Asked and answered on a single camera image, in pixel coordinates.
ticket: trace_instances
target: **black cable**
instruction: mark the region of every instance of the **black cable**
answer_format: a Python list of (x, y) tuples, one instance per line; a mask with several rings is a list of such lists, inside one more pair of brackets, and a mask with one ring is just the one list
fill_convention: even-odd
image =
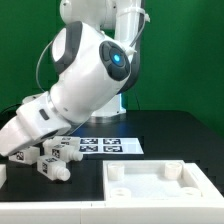
[(9, 110), (10, 108), (13, 108), (13, 107), (19, 107), (21, 106), (22, 104), (21, 103), (17, 103), (17, 104), (13, 104), (9, 107), (6, 107), (5, 109), (3, 109), (1, 112), (0, 112), (0, 115), (4, 114), (7, 110)]
[(133, 90), (134, 90), (135, 99), (136, 99), (136, 102), (137, 102), (137, 105), (138, 105), (138, 110), (141, 110), (140, 103), (139, 103), (139, 100), (138, 100), (138, 95), (136, 93), (135, 88), (133, 88)]

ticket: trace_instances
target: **black table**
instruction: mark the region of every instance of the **black table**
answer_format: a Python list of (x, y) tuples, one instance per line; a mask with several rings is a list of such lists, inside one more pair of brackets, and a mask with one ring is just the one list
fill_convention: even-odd
[[(126, 119), (109, 124), (86, 123), (74, 136), (139, 138), (147, 160), (194, 162), (224, 194), (224, 140), (186, 112), (128, 111)], [(0, 202), (104, 200), (102, 161), (70, 162), (67, 182), (50, 181), (29, 166), (0, 158), (7, 182)]]

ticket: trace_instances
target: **white container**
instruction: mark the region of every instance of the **white container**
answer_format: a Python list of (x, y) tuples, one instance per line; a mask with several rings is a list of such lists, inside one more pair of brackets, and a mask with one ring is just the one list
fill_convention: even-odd
[(66, 163), (72, 160), (81, 161), (83, 158), (83, 154), (76, 150), (75, 146), (64, 144), (52, 145), (47, 144), (46, 142), (43, 144), (43, 146), (45, 155), (53, 155), (58, 159), (65, 161)]
[(18, 163), (32, 165), (37, 162), (39, 156), (40, 156), (40, 148), (31, 146), (16, 152), (12, 156), (9, 156), (9, 160)]
[(77, 150), (80, 147), (80, 137), (55, 136), (53, 142), (56, 144), (73, 145)]
[(0, 165), (0, 189), (5, 183), (6, 179), (6, 165)]
[(40, 156), (37, 160), (37, 170), (50, 180), (67, 181), (71, 176), (66, 163), (54, 156)]

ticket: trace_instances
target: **white block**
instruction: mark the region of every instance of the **white block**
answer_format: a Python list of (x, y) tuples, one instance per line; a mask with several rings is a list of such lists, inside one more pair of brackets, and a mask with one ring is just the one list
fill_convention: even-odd
[(40, 156), (40, 148), (31, 146), (28, 147), (27, 149), (23, 149), (16, 152), (12, 156), (9, 156), (9, 160), (18, 163), (32, 165), (37, 162), (39, 156)]
[(50, 180), (67, 181), (71, 175), (64, 161), (48, 155), (38, 158), (37, 170)]

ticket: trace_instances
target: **white plastic tray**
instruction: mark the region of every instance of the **white plastic tray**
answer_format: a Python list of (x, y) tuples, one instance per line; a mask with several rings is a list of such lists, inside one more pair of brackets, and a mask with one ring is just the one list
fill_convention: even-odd
[(183, 161), (104, 161), (103, 177), (106, 201), (223, 200), (197, 165)]

